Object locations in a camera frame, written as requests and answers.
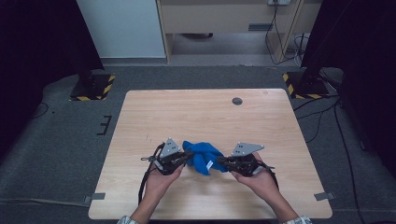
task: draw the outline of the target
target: floor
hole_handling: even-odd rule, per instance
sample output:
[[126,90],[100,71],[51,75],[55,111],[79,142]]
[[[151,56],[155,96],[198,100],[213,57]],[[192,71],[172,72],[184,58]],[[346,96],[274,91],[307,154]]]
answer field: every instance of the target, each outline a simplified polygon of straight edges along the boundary
[[[295,50],[301,45],[301,35],[295,35],[290,41],[283,62],[277,62],[265,43],[265,32],[241,34],[175,35],[172,55],[169,63],[155,60],[138,60],[128,63],[105,63],[111,65],[152,65],[152,66],[299,66],[299,58],[294,60]],[[305,34],[302,49],[305,48],[308,35]]]
[[[300,39],[301,38],[297,35],[296,41],[290,41],[290,45],[286,54],[286,57],[290,59],[279,64],[273,62],[273,59],[268,52],[264,41],[265,33],[248,33],[214,34],[210,38],[207,38],[207,34],[176,35],[173,54],[169,63],[159,62],[158,60],[143,60],[140,62],[134,61],[127,63],[123,62],[104,64],[104,66],[113,66],[111,68],[111,71],[118,72],[119,77],[130,77],[129,75],[132,74],[136,66],[176,66],[180,69],[183,69],[181,66],[236,66],[235,68],[230,68],[230,71],[237,70],[237,68],[241,68],[241,66],[249,66],[249,69],[254,66],[264,66],[266,67],[268,73],[273,73],[276,69],[278,71],[282,70],[282,68],[286,69],[284,68],[284,66],[300,69],[300,58],[293,59],[295,55],[295,50],[299,48],[299,46],[296,45],[295,42],[300,43]],[[302,46],[303,51],[306,46],[306,40],[307,39],[304,38]],[[343,73],[339,69],[325,68],[323,69],[322,73],[326,74],[337,82],[342,81]],[[163,80],[158,80],[159,76],[157,75],[149,76],[148,78],[143,75],[135,75],[136,77],[134,78],[134,80],[129,80],[126,83],[116,83],[111,93],[113,95],[121,94],[121,92],[117,92],[116,90],[121,91],[122,87],[125,85],[131,85],[134,86],[135,89],[141,89],[141,87],[152,86],[154,88],[163,84]],[[201,79],[205,79],[205,75],[206,73],[204,73],[204,76],[200,74],[199,77],[204,77]],[[190,77],[185,77],[182,75],[174,77],[179,77],[179,81],[191,81]],[[252,76],[252,80],[243,80],[244,76],[236,77],[240,78],[228,80],[225,77],[218,84],[226,85],[227,83],[222,83],[224,80],[230,82],[232,81],[235,86],[244,86],[245,84],[251,86],[252,84],[250,82],[257,82],[254,79],[255,76]],[[75,134],[76,128],[74,127],[74,125],[82,126],[87,125],[88,123],[89,125],[87,126],[96,127],[98,123],[97,118],[101,118],[103,116],[102,113],[106,112],[108,114],[117,114],[120,104],[114,103],[111,99],[102,102],[102,104],[99,104],[99,102],[95,101],[90,101],[86,104],[80,104],[81,102],[68,102],[67,93],[69,93],[69,89],[73,87],[76,81],[76,77],[70,77],[66,78],[61,83],[53,85],[51,89],[52,95],[47,96],[47,103],[49,104],[50,111],[52,112],[46,117],[41,118],[44,121],[40,121],[40,119],[36,119],[34,121],[35,129],[41,130],[41,132],[35,130],[34,132],[26,134],[26,139],[33,139],[33,142],[18,143],[20,145],[26,146],[27,150],[29,149],[29,147],[34,146],[37,142],[44,142],[44,144],[40,143],[42,144],[40,145],[42,147],[39,147],[37,149],[37,153],[29,152],[27,154],[23,154],[21,152],[25,150],[24,147],[21,147],[21,151],[17,151],[16,153],[14,153],[15,157],[23,158],[23,160],[17,161],[29,162],[29,167],[33,168],[26,170],[19,170],[15,168],[14,170],[8,169],[6,171],[3,171],[3,173],[0,172],[0,174],[3,174],[2,176],[10,176],[10,178],[13,180],[8,182],[3,181],[4,186],[2,186],[1,183],[3,182],[0,178],[0,188],[7,189],[10,192],[9,195],[13,196],[14,194],[12,193],[15,191],[15,195],[18,196],[21,196],[20,193],[23,192],[22,196],[25,197],[51,198],[51,196],[53,196],[53,198],[55,199],[76,202],[81,200],[79,198],[79,192],[87,192],[93,190],[93,185],[91,183],[96,181],[95,178],[100,173],[100,162],[103,162],[104,157],[106,156],[106,144],[110,141],[110,136],[105,136],[104,138],[98,140],[96,133],[94,135],[90,133],[96,130],[83,131],[81,133]],[[168,86],[177,87],[178,85],[177,81],[174,80],[166,79],[165,81],[167,81],[166,84]],[[332,101],[316,101],[315,103],[310,104],[310,106],[306,106],[298,110],[296,112],[296,116],[298,115],[299,117],[302,117],[307,113],[311,113],[312,111],[326,108],[327,106],[329,106],[329,103],[332,103]],[[302,105],[303,102],[292,101],[292,104],[295,108],[298,105]],[[69,114],[74,114],[75,111],[89,111],[90,114],[86,113],[86,116],[80,117],[69,116]],[[329,189],[336,192],[336,196],[338,199],[331,201],[333,217],[329,220],[316,220],[316,222],[325,224],[360,223],[357,209],[354,203],[354,195],[351,189],[351,177],[347,168],[347,158],[340,142],[340,135],[338,129],[335,122],[333,121],[334,115],[332,113],[324,114],[321,123],[320,117],[319,115],[317,115],[314,118],[311,117],[311,119],[299,119],[299,122],[303,132],[307,134],[309,138],[315,136],[315,131],[320,124],[320,134],[318,135],[316,141],[313,141],[308,145],[309,148],[314,149],[310,152],[313,158],[317,158],[316,166],[319,175],[323,176],[322,182],[323,185],[326,187],[325,190]],[[342,124],[344,125],[344,129],[352,130],[347,120],[347,117],[343,118],[341,116],[341,119],[343,121]],[[51,120],[52,122],[55,122],[55,124],[59,125],[66,124],[66,126],[63,127],[61,130],[58,130],[56,128],[56,125],[55,128],[48,129],[46,126],[48,124],[47,120]],[[61,142],[61,144],[55,146],[53,142],[56,141],[56,138],[53,136],[58,136],[59,133],[64,133],[64,136],[73,136],[73,138],[61,138],[60,140],[58,140]],[[358,183],[358,196],[364,219],[367,223],[369,223],[369,221],[373,222],[384,218],[396,220],[396,211],[394,209],[396,200],[394,200],[395,193],[393,190],[393,186],[396,186],[396,181],[394,181],[394,179],[392,178],[383,177],[389,176],[389,174],[386,172],[386,170],[380,168],[380,162],[375,155],[361,152],[359,141],[357,140],[357,137],[355,136],[353,131],[346,133],[346,140],[351,146],[350,150],[352,161],[354,162],[354,167],[356,169],[355,178]],[[87,152],[90,152],[91,154],[79,152],[81,155],[80,157],[70,157],[71,159],[69,161],[64,160],[64,156],[66,157],[70,154],[68,150],[61,150],[62,153],[60,153],[59,156],[53,155],[53,153],[51,153],[54,148],[68,148],[69,144],[75,144],[76,146],[95,146],[96,149],[92,150],[91,147],[83,147],[84,150],[87,150]],[[102,149],[102,154],[100,154],[100,156],[98,156],[99,149]],[[38,160],[28,160],[29,158],[27,158],[26,155],[31,155],[34,158],[38,158]],[[46,157],[47,155],[56,157],[56,160],[48,161]],[[43,164],[47,165],[41,167],[36,166],[35,163],[40,162],[40,160],[44,161]],[[83,162],[79,163],[80,166],[73,165],[76,161]],[[26,164],[13,164],[12,167],[19,166],[25,167]],[[70,173],[69,176],[71,177],[67,179],[68,181],[66,181],[66,183],[64,184],[63,179],[56,178],[56,176],[52,175],[54,171],[57,174]],[[78,175],[71,175],[73,171],[76,171],[76,174]],[[24,176],[12,174],[17,172],[24,174]],[[96,175],[89,175],[87,177],[85,173],[90,172],[95,173]],[[42,185],[29,185],[29,183],[35,182],[35,178],[40,179],[44,177],[48,177],[49,179],[53,178],[58,182],[50,182],[50,185],[44,187]],[[87,210],[81,209],[79,207],[65,208],[60,206],[47,206],[45,207],[46,211],[44,211],[43,207],[41,206],[29,206],[29,209],[27,209],[27,206],[24,205],[3,206],[3,208],[6,209],[4,209],[3,211],[2,209],[0,209],[0,223],[4,223],[2,222],[1,217],[8,217],[9,220],[28,219],[29,222],[27,223],[49,223],[46,221],[49,221],[50,219],[59,220],[59,223],[70,223],[70,220],[74,220],[74,223],[114,223],[111,221],[87,220]]]

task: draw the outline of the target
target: cable on floor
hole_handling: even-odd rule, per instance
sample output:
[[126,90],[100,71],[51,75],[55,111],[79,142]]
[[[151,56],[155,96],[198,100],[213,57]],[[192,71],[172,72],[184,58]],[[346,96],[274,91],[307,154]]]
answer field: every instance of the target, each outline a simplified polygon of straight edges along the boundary
[[302,108],[303,106],[311,104],[312,102],[315,102],[316,100],[329,99],[329,98],[333,98],[333,97],[338,97],[338,95],[329,95],[329,96],[312,99],[308,102],[303,103],[302,105],[297,106],[296,108],[293,109],[293,111],[297,111],[298,109]]
[[284,60],[284,61],[282,61],[282,62],[280,62],[280,63],[276,63],[276,62],[274,61],[274,59],[273,59],[273,57],[272,57],[272,55],[271,55],[270,47],[268,46],[268,31],[267,31],[267,33],[265,34],[265,45],[266,45],[268,51],[270,52],[270,58],[271,58],[271,61],[272,61],[274,64],[281,64],[281,63],[284,63],[284,62],[287,62],[287,61],[289,61],[289,60],[293,60],[293,59],[294,59],[294,57],[288,58],[288,57],[286,57],[286,55],[284,54],[284,50],[283,50],[283,47],[282,47],[282,39],[280,38],[280,33],[279,33],[279,31],[277,30],[277,25],[276,25],[276,14],[277,14],[277,7],[278,7],[278,5],[279,5],[279,3],[277,2],[277,0],[274,0],[274,17],[273,17],[272,20],[271,20],[271,25],[270,25],[270,27],[275,27],[275,29],[276,29],[277,38],[279,39],[279,43],[280,43],[280,47],[281,47],[281,51],[282,51],[281,53],[282,53],[282,56],[283,56],[286,60]]
[[47,113],[47,111],[49,110],[49,105],[47,105],[46,103],[43,103],[43,102],[41,102],[40,103],[41,105],[44,105],[45,107],[46,107],[46,109],[44,110],[44,112],[43,113],[41,113],[41,114],[39,114],[39,115],[37,115],[37,116],[34,116],[34,117],[31,117],[30,119],[38,119],[38,118],[40,118],[41,116],[43,116],[43,115],[45,115],[46,113]]
[[320,114],[320,115],[319,115],[319,119],[318,119],[317,130],[316,130],[314,136],[313,136],[310,140],[305,141],[306,143],[310,143],[310,142],[312,142],[312,141],[315,140],[315,138],[318,136],[319,127],[320,127],[320,121],[321,121],[321,117],[322,117],[323,113],[326,112],[326,111],[329,111],[330,109],[332,109],[333,107],[335,107],[335,106],[338,104],[339,101],[340,101],[340,99],[338,99],[334,104],[332,104],[330,107],[328,107],[328,108],[326,108],[326,109],[324,109],[324,110],[320,110],[320,111],[318,111],[318,112],[314,112],[314,113],[311,113],[311,114],[308,114],[308,115],[305,115],[305,116],[302,116],[302,117],[297,118],[297,119],[304,119],[304,118],[307,118],[307,117],[312,116],[312,115]]
[[[312,100],[312,101],[306,102],[305,104],[300,105],[299,107],[297,107],[297,108],[294,109],[294,110],[297,110],[297,109],[301,108],[301,107],[304,106],[304,105],[307,105],[307,104],[309,104],[309,103],[312,103],[312,102],[314,102],[315,100],[317,100],[317,99],[314,99],[314,100]],[[337,105],[340,103],[340,101],[341,101],[341,100],[338,99],[338,100],[335,102],[335,104],[333,104],[333,105],[330,106],[329,108],[327,108],[327,109],[325,109],[325,110],[322,110],[322,111],[319,111],[319,112],[315,112],[315,113],[306,115],[306,116],[303,116],[302,118],[306,118],[306,117],[308,117],[308,116],[311,116],[311,115],[317,114],[317,113],[321,113],[321,114],[322,114],[323,112],[325,112],[325,111],[327,111],[327,110],[333,108],[333,113],[334,113],[335,121],[336,121],[336,124],[337,124],[337,128],[338,128],[338,131],[339,131],[339,133],[340,133],[340,135],[341,135],[341,139],[342,139],[342,142],[343,142],[344,150],[345,150],[345,152],[346,152],[346,157],[347,157],[347,161],[348,161],[349,172],[350,172],[351,181],[352,181],[352,191],[353,191],[354,202],[355,202],[355,205],[356,205],[356,208],[357,208],[358,215],[359,215],[359,218],[360,218],[360,220],[361,220],[361,223],[362,223],[362,224],[366,224],[366,222],[364,221],[364,218],[363,218],[363,216],[362,216],[362,214],[361,214],[361,208],[360,208],[360,206],[359,206],[358,194],[357,194],[357,191],[356,191],[355,175],[354,175],[353,168],[352,168],[352,162],[351,162],[350,155],[349,155],[349,149],[347,148],[347,142],[346,142],[346,139],[345,139],[345,137],[344,137],[344,133],[343,133],[343,131],[342,131],[342,128],[341,128],[341,125],[340,125],[340,121],[339,121],[339,118],[338,118],[338,115],[337,115]],[[396,224],[396,221],[383,220],[383,221],[371,222],[371,223],[369,223],[369,224]]]

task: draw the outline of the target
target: wooden table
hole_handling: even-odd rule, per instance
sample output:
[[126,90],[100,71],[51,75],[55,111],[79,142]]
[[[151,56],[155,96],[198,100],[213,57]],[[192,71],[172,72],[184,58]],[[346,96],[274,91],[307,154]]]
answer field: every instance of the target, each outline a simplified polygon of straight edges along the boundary
[[[233,104],[234,97],[242,99]],[[260,155],[275,167],[280,191],[300,215],[328,218],[327,200],[289,97],[281,89],[129,91],[126,94],[93,200],[92,219],[118,219],[137,207],[147,161],[168,137],[209,142],[229,156],[237,142],[261,144]],[[152,219],[275,218],[271,208],[230,173],[203,176],[185,167]]]

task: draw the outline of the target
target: shirt sleeve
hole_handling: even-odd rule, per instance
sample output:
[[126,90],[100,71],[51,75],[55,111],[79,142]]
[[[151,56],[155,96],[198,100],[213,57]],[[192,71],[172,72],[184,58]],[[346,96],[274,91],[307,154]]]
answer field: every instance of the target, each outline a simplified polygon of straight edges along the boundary
[[294,220],[284,222],[283,224],[313,224],[307,216],[297,217]]
[[122,217],[117,224],[138,224],[136,221],[132,220],[130,217]]

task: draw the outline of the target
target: power cord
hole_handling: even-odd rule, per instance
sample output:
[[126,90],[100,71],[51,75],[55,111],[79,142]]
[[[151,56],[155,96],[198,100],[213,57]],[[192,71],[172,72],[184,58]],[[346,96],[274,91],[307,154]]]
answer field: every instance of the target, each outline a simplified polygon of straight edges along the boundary
[[[298,38],[301,38],[300,45],[297,44]],[[304,36],[304,33],[300,36],[294,36],[294,44],[297,46],[294,54],[294,63],[299,67],[301,67],[303,62],[303,54],[305,54],[305,50],[303,50],[304,39],[309,39],[308,37]]]
[[149,179],[149,173],[151,173],[152,171],[157,169],[157,168],[151,168],[153,166],[153,163],[154,163],[155,159],[157,158],[157,153],[158,153],[159,150],[162,150],[164,146],[165,146],[165,143],[160,144],[159,146],[157,146],[157,148],[155,148],[155,151],[152,154],[152,156],[150,156],[149,158],[142,158],[141,159],[142,161],[148,160],[149,161],[149,166],[148,166],[147,171],[143,175],[142,182],[140,183],[139,192],[137,194],[138,204],[140,204],[142,202],[142,200],[143,200],[143,192],[145,190],[146,182]]
[[[283,50],[283,47],[282,47],[282,39],[280,38],[280,33],[279,33],[279,31],[277,30],[277,25],[276,25],[276,14],[277,14],[277,7],[278,7],[278,5],[279,5],[279,3],[277,2],[277,0],[274,0],[274,17],[273,17],[272,20],[271,20],[271,25],[270,25],[270,27],[275,27],[275,29],[276,29],[276,34],[277,34],[277,38],[279,39],[279,43],[280,43],[280,47],[281,47],[281,51],[282,51],[282,56],[283,56],[286,60],[284,60],[284,61],[282,61],[282,62],[280,62],[280,63],[276,63],[276,62],[274,61],[272,55],[270,54],[271,61],[272,61],[274,64],[281,64],[281,63],[284,63],[284,62],[287,62],[287,61],[289,61],[289,60],[294,59],[294,57],[292,57],[292,58],[286,57],[286,55],[283,53],[284,50]],[[271,52],[270,47],[269,47],[269,45],[268,45],[268,31],[267,31],[267,33],[265,34],[265,46],[267,47],[268,51]]]
[[37,115],[37,116],[34,116],[34,117],[31,117],[31,119],[38,119],[38,118],[40,118],[41,116],[43,116],[43,115],[45,115],[46,113],[47,113],[47,111],[49,110],[49,105],[47,105],[46,103],[43,103],[43,102],[41,102],[40,103],[41,105],[44,105],[45,107],[46,107],[46,109],[44,110],[44,112],[42,112],[41,114],[39,114],[39,115]]
[[311,114],[308,114],[308,115],[305,115],[305,116],[302,116],[302,117],[297,118],[297,119],[304,119],[304,118],[307,118],[307,117],[312,116],[312,115],[320,114],[320,115],[319,115],[319,119],[318,119],[317,130],[316,130],[314,136],[313,136],[310,140],[305,141],[306,143],[310,143],[310,142],[312,142],[312,141],[315,140],[315,138],[318,136],[319,127],[320,127],[320,121],[321,121],[321,117],[322,117],[323,113],[326,112],[326,111],[329,111],[330,109],[332,109],[333,107],[335,107],[335,106],[338,104],[339,101],[340,101],[340,99],[338,99],[334,104],[332,104],[330,107],[328,107],[328,108],[326,108],[326,109],[324,109],[324,110],[321,110],[321,111],[318,111],[318,112],[314,112],[314,113],[311,113]]
[[[302,104],[302,105],[296,107],[295,109],[293,109],[293,111],[296,111],[296,110],[300,109],[301,107],[303,107],[303,106],[305,106],[305,105],[308,105],[308,104],[310,104],[310,103],[312,103],[312,102],[315,102],[316,100],[319,100],[319,99],[322,99],[322,98],[318,98],[318,99],[314,99],[314,100],[308,101],[308,102],[306,102],[306,103],[304,103],[304,104]],[[300,117],[299,119],[303,119],[303,118],[306,118],[306,117],[308,117],[308,116],[311,116],[311,115],[320,113],[320,117],[319,117],[319,121],[318,121],[318,126],[319,126],[321,115],[322,115],[325,111],[328,111],[328,110],[330,110],[331,108],[333,108],[333,113],[334,113],[335,121],[336,121],[336,123],[337,123],[337,128],[338,128],[338,131],[339,131],[339,133],[340,133],[340,135],[341,135],[341,139],[342,139],[342,141],[343,141],[344,149],[345,149],[345,152],[346,152],[346,157],[347,157],[347,161],[348,161],[349,172],[350,172],[350,176],[351,176],[351,180],[352,180],[352,191],[353,191],[354,202],[355,202],[355,205],[356,205],[356,208],[357,208],[358,215],[359,215],[359,218],[360,218],[360,220],[361,220],[361,223],[362,223],[362,224],[366,224],[366,222],[364,221],[364,218],[363,218],[363,216],[362,216],[362,214],[361,214],[361,208],[360,208],[360,206],[359,206],[358,195],[357,195],[357,191],[356,191],[355,176],[354,176],[354,173],[353,173],[352,162],[351,162],[351,159],[350,159],[349,150],[348,150],[348,148],[347,148],[347,143],[346,143],[346,140],[345,140],[345,137],[344,137],[344,133],[343,133],[343,131],[342,131],[342,129],[341,129],[341,125],[340,125],[340,122],[339,122],[339,119],[338,119],[338,115],[337,115],[337,105],[338,105],[340,102],[341,102],[341,99],[338,99],[332,106],[328,107],[327,109],[322,110],[322,111],[319,111],[319,112],[314,112],[314,113],[312,113],[312,114],[309,114],[309,115]],[[315,134],[315,136],[314,136],[311,140],[309,140],[308,142],[311,142],[312,140],[314,140],[315,137],[316,137],[317,135],[318,135],[318,128],[317,128],[317,133]],[[372,222],[372,223],[370,223],[370,224],[396,224],[396,221],[384,220],[384,221]]]

